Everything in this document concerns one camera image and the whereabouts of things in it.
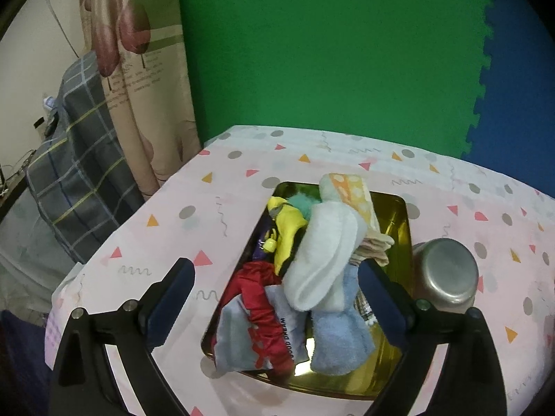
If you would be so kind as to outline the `pink patterned tablecloth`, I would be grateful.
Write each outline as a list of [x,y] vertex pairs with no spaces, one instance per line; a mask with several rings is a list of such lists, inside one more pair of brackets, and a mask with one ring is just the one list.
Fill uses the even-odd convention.
[[54,364],[70,311],[113,311],[141,297],[175,261],[196,284],[155,359],[195,415],[361,415],[362,401],[218,376],[200,347],[220,292],[271,193],[329,172],[362,176],[407,203],[420,243],[451,237],[474,253],[475,300],[493,335],[508,411],[518,415],[554,363],[554,201],[512,176],[417,147],[327,131],[235,126],[173,175],[54,293],[45,362]]

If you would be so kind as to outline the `orange green towel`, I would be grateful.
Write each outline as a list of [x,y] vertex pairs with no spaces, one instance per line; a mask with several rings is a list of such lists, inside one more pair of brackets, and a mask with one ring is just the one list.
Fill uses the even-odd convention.
[[319,182],[323,201],[340,201],[353,209],[365,224],[364,238],[352,255],[351,262],[359,265],[365,259],[373,259],[379,266],[390,263],[387,251],[395,244],[390,235],[381,232],[370,191],[361,176],[329,173]]

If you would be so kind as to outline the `blue foam wall mat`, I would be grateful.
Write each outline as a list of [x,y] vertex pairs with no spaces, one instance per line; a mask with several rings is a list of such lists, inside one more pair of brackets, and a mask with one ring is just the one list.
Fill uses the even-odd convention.
[[485,21],[485,95],[462,159],[554,196],[554,40],[526,0],[493,0]]

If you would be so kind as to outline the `green foam wall mat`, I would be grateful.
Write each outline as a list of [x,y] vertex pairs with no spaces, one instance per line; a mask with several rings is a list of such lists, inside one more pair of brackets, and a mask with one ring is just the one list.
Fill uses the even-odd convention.
[[338,131],[460,157],[489,0],[181,0],[198,132]]

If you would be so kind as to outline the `light blue fluffy sock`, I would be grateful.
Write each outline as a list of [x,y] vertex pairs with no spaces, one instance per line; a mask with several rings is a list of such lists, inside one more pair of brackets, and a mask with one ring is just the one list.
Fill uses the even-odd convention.
[[347,265],[341,282],[341,310],[311,311],[314,339],[311,369],[314,372],[343,376],[356,370],[374,352],[369,329],[355,307],[358,290],[358,267]]

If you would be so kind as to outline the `beige floral curtain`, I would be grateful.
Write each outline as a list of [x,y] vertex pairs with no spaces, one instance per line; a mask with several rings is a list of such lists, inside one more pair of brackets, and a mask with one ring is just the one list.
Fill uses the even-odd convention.
[[80,11],[119,144],[150,198],[201,150],[180,0],[80,0]]

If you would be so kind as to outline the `stainless steel pot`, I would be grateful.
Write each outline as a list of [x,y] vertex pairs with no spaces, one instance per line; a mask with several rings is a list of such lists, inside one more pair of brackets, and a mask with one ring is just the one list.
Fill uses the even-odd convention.
[[464,244],[441,237],[416,244],[413,253],[415,298],[431,302],[439,311],[455,314],[464,314],[473,306],[479,271]]

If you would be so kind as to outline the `red trimmed sleep mask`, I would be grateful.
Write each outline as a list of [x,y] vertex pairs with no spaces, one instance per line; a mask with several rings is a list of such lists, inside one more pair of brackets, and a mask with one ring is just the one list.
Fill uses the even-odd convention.
[[211,340],[221,373],[265,371],[289,379],[309,359],[305,313],[292,309],[274,265],[250,261],[230,278],[216,310]]

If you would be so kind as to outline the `teal fluffy pompom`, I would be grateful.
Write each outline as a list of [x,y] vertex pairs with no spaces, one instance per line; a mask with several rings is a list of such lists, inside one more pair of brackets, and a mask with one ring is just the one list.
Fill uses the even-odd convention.
[[302,192],[298,192],[293,196],[288,197],[287,201],[290,205],[297,208],[301,212],[306,221],[309,221],[311,218],[312,208],[321,203],[319,198]]

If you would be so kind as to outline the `grey plaid sofa cover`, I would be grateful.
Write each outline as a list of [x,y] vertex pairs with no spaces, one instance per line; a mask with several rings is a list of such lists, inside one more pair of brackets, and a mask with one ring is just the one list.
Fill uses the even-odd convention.
[[86,263],[144,198],[119,144],[94,53],[66,70],[55,101],[57,124],[29,163],[26,179],[62,248]]

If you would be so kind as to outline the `white fluffy sock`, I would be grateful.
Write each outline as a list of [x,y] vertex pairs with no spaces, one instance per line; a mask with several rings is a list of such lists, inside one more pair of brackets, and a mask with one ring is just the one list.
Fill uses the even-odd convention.
[[292,308],[300,312],[345,310],[345,269],[366,230],[365,221],[345,203],[327,201],[312,207],[306,233],[282,279]]

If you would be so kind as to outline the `purple plastic packet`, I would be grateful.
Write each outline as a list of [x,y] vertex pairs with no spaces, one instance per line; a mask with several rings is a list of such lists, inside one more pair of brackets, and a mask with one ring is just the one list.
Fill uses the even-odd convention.
[[262,261],[266,260],[267,257],[272,257],[272,255],[276,252],[276,244],[278,244],[277,240],[278,232],[276,230],[276,225],[269,222],[259,232],[259,237],[255,244],[252,259],[255,261]]

